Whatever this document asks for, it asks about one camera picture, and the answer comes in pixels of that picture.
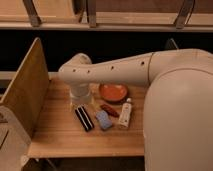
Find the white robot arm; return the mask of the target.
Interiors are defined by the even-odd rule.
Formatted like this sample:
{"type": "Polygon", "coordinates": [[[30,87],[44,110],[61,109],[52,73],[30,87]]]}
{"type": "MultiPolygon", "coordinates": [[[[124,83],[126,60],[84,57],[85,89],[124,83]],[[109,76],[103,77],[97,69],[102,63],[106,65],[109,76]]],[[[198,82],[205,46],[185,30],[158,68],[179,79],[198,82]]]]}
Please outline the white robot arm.
{"type": "Polygon", "coordinates": [[[59,78],[74,100],[90,83],[146,86],[146,171],[213,171],[213,54],[200,49],[151,52],[93,64],[77,54],[59,78]]]}

